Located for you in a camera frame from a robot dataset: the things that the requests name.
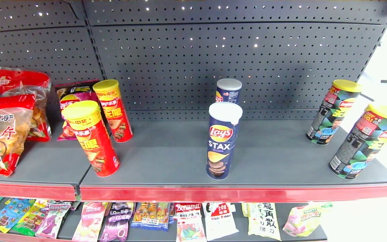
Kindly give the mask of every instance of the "shelf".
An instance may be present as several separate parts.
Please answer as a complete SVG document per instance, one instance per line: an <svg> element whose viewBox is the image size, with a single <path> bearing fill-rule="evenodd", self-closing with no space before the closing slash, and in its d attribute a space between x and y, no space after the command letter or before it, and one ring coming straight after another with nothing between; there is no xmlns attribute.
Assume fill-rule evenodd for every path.
<svg viewBox="0 0 387 242"><path fill-rule="evenodd" d="M90 163L77 141L57 141L61 124L52 131L52 140L47 143L25 143L15 172L0 176L0 196L75 200L74 186Z"/></svg>
<svg viewBox="0 0 387 242"><path fill-rule="evenodd" d="M4 207L4 202L6 199L3 199L2 202L0 202L0 210ZM327 236L322 230L321 227L318 227L313 233L305 238L298 238L298 237L292 237L286 234L284 231L282 231L283 226L286 223L286 220L288 218L289 212L291 208L295 206L301 206L302 204L276 204L276 211L277 211L277 220L278 225L280 227L280 233L281 233L281 239L284 242L325 242L327 240ZM216 239L214 241L218 242L236 242L236 241L244 241L244 242L271 242L276 241L274 239L270 238L264 238L260 236L248 236L247 230L248 230L248 220L246 217L243 217L243 213L241 212L241 205L236 204L236 212L233 213L235 225L237 229L239 230L238 233L232 234L230 236L223 237L221 239ZM62 242L62 241L70 241L72 236L74 235L74 231L77 227L78 222L80 221L81 216L81 205L77 211L70 212L63 223L60 233L58 235L58 239L55 240L47 240L37 237L28 237L28 236L22 236L13 232L9 232L8 234L3 234L0 232L0 240L5 242L17 242L17 241L23 241L23 242L38 242L38 241L55 241L55 242ZM152 230L143 230L143 229L137 229L137 228L129 228L128 232L128 240L127 242L174 242L176 238L176 226L175 224L169 225L169 231L152 231Z"/></svg>
<svg viewBox="0 0 387 242"><path fill-rule="evenodd" d="M355 180L335 176L328 162L346 133L330 144L305 136L311 121L241 121L229 177L205 171L207 121L137 121L134 138L114 143L121 167L99 178L89 170L83 201L307 202L387 197L387 169L373 161ZM69 160L82 159L78 150Z"/></svg>

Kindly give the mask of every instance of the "red snack bag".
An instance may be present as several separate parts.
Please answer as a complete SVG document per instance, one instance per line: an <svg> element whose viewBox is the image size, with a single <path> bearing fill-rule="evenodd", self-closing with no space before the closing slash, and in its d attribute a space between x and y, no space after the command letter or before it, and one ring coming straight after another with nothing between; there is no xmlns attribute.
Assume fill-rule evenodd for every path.
<svg viewBox="0 0 387 242"><path fill-rule="evenodd" d="M11 175L31 128L35 95L0 97L0 174Z"/></svg>
<svg viewBox="0 0 387 242"><path fill-rule="evenodd" d="M46 115L50 87L50 77L45 73L0 67L0 93L2 96L35 94L36 104L27 140L47 142L52 138Z"/></svg>

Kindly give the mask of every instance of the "potato chip can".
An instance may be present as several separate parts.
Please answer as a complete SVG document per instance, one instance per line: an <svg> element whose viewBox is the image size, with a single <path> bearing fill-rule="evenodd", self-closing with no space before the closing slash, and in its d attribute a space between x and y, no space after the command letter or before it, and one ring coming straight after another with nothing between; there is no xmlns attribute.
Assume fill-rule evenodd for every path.
<svg viewBox="0 0 387 242"><path fill-rule="evenodd" d="M229 175L238 122L243 110L235 103L219 102L209 107L209 146L207 150L207 174L216 180Z"/></svg>
<svg viewBox="0 0 387 242"><path fill-rule="evenodd" d="M318 145L328 144L361 93L361 88L353 81L333 81L307 132L307 138Z"/></svg>
<svg viewBox="0 0 387 242"><path fill-rule="evenodd" d="M387 106L369 104L329 162L341 178L355 179L387 144Z"/></svg>
<svg viewBox="0 0 387 242"><path fill-rule="evenodd" d="M242 83L236 79L224 78L217 82L216 102L230 102L238 104Z"/></svg>
<svg viewBox="0 0 387 242"><path fill-rule="evenodd" d="M123 143L132 139L132 130L120 95L119 82L117 80L100 81L93 86L93 90L112 129L114 140Z"/></svg>
<svg viewBox="0 0 387 242"><path fill-rule="evenodd" d="M100 177L113 175L119 168L119 160L102 120L99 104L91 100L79 101L61 113L74 130L96 174Z"/></svg>

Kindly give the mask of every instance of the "white snack bag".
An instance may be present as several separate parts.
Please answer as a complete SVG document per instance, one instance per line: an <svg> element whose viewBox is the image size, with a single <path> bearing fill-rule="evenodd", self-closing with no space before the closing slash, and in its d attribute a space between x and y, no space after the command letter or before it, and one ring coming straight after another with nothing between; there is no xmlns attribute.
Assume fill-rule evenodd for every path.
<svg viewBox="0 0 387 242"><path fill-rule="evenodd" d="M238 232L235 227L235 206L226 202L203 202L207 241Z"/></svg>

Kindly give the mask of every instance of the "white lid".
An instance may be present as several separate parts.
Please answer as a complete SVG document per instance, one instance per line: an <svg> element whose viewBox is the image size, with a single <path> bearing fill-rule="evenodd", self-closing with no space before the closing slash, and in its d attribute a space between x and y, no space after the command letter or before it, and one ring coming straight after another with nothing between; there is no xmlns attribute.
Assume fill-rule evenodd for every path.
<svg viewBox="0 0 387 242"><path fill-rule="evenodd" d="M217 83L218 87L228 91L237 91L241 89L241 81L232 78L220 79Z"/></svg>
<svg viewBox="0 0 387 242"><path fill-rule="evenodd" d="M214 119L236 125L243 116L243 109L235 103L218 102L210 105L209 114Z"/></svg>

